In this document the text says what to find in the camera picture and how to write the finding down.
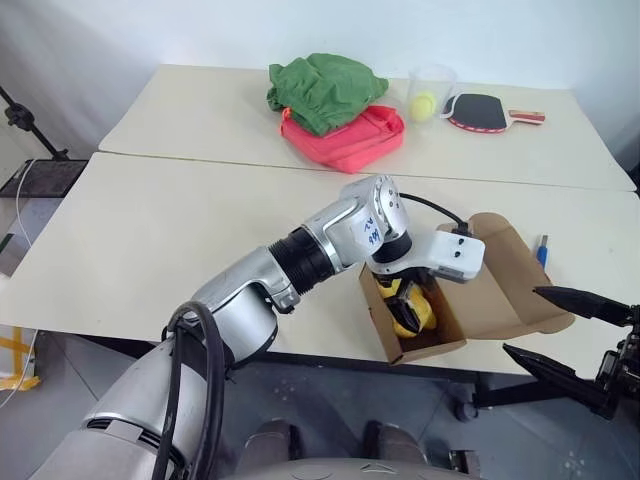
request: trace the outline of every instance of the black paddle rubber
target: black paddle rubber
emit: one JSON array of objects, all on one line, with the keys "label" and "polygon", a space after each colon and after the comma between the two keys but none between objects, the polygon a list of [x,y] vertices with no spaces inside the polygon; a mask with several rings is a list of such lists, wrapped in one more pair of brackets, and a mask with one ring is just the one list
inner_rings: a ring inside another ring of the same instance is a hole
[{"label": "black paddle rubber", "polygon": [[[451,97],[447,101],[445,113],[451,111],[454,98]],[[476,93],[463,93],[458,97],[449,121],[467,129],[504,130],[507,128],[500,99]]]}]

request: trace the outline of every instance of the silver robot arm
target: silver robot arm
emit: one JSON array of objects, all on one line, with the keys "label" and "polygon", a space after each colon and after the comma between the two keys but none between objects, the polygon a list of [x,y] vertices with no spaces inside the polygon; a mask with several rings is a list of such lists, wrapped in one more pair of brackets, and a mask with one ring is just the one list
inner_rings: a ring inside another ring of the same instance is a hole
[{"label": "silver robot arm", "polygon": [[234,363],[267,348],[277,331],[275,307],[289,313],[300,296],[363,262],[407,229],[393,180],[369,177],[348,185],[338,201],[286,238],[259,247],[212,278],[193,300],[214,314]]},{"label": "silver robot arm", "polygon": [[484,254],[481,241],[435,232],[414,244],[408,223],[391,177],[378,175],[352,183],[338,201],[289,236],[257,248],[212,278],[193,300],[214,314],[237,363],[265,350],[275,338],[272,306],[289,313],[315,284],[356,264],[366,261],[379,275],[420,267],[455,281],[475,277]]},{"label": "silver robot arm", "polygon": [[[377,274],[414,267],[456,281],[482,265],[479,240],[437,232],[412,242],[400,194],[388,176],[345,187],[339,199],[286,238],[259,247],[200,288],[193,300],[213,313],[226,352],[238,364],[268,348],[277,333],[275,308],[289,313],[319,282],[359,263]],[[149,479],[167,409],[173,338],[133,364],[71,432],[32,480]],[[194,343],[191,352],[202,350]],[[171,461],[195,455],[204,418],[205,374],[192,360],[181,366]]]}]

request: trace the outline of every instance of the white cable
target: white cable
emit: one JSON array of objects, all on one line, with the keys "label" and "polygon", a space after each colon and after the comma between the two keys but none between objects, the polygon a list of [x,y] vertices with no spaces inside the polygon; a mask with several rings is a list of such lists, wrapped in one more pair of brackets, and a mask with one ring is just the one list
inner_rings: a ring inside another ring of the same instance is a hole
[{"label": "white cable", "polygon": [[29,238],[29,235],[27,235],[27,231],[24,229],[24,225],[22,225],[22,219],[20,218],[20,190],[22,190],[22,184],[24,183],[24,179],[27,178],[27,173],[29,173],[29,170],[31,170],[31,167],[33,167],[37,161],[38,160],[36,160],[35,158],[31,160],[31,163],[22,174],[22,177],[20,178],[20,183],[18,183],[18,189],[16,190],[16,218],[18,219],[18,225],[20,225],[20,230],[22,230],[22,234],[24,235],[24,238],[27,240],[27,243],[29,244],[29,248],[31,248],[31,245],[32,245],[31,239]]},{"label": "white cable", "polygon": [[5,398],[2,403],[0,403],[0,408],[4,407],[7,403],[9,403],[9,400],[11,400],[11,397],[13,397],[16,394],[16,392],[20,390],[20,387],[24,382],[24,378],[27,376],[27,367],[29,366],[29,362],[31,361],[31,355],[33,355],[33,346],[36,344],[37,336],[38,336],[38,330],[33,332],[33,340],[31,340],[31,345],[29,346],[29,354],[27,355],[27,361],[24,363],[24,368],[22,369],[22,376],[20,377],[20,381],[18,382],[18,385],[16,385],[13,388],[13,390],[11,390],[11,393],[9,394],[9,396]]},{"label": "white cable", "polygon": [[[20,190],[22,190],[22,184],[24,183],[24,179],[27,177],[27,173],[29,173],[29,170],[31,170],[31,167],[35,165],[36,161],[37,160],[35,158],[31,160],[31,163],[22,174],[22,177],[20,178],[20,183],[18,183],[18,189],[16,190],[16,218],[18,219],[18,225],[20,226],[20,230],[22,230],[22,234],[24,235],[24,238],[27,240],[27,243],[29,244],[29,248],[31,248],[31,245],[32,245],[31,239],[29,238],[29,235],[27,234],[27,231],[25,230],[24,225],[22,224],[22,219],[20,218]],[[31,356],[33,355],[33,347],[36,344],[37,337],[38,337],[38,330],[33,332],[33,340],[31,340],[31,345],[29,346],[29,353],[27,354],[26,362],[24,362],[24,368],[22,369],[22,376],[20,377],[20,381],[15,386],[15,388],[11,390],[11,393],[9,394],[9,396],[5,398],[2,403],[0,403],[0,408],[4,407],[9,402],[9,400],[11,400],[11,398],[16,394],[16,392],[20,390],[20,387],[22,386],[24,379],[27,376],[27,367],[29,366],[29,362],[31,361]]]}]

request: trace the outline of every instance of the paddle handle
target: paddle handle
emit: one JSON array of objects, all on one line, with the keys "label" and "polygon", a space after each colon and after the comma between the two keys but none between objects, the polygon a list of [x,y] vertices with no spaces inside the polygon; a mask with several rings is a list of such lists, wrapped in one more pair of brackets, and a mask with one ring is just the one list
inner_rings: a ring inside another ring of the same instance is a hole
[{"label": "paddle handle", "polygon": [[509,116],[514,122],[524,122],[532,125],[540,125],[547,118],[542,112],[525,112],[522,110],[509,110]]}]

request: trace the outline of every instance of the plastic measuring cup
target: plastic measuring cup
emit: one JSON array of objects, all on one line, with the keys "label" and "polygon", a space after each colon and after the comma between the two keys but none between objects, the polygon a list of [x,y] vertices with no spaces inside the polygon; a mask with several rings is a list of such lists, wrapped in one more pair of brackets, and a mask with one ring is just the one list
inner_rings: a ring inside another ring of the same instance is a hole
[{"label": "plastic measuring cup", "polygon": [[456,73],[445,65],[430,64],[409,72],[405,102],[407,120],[416,125],[438,117],[456,83]]}]

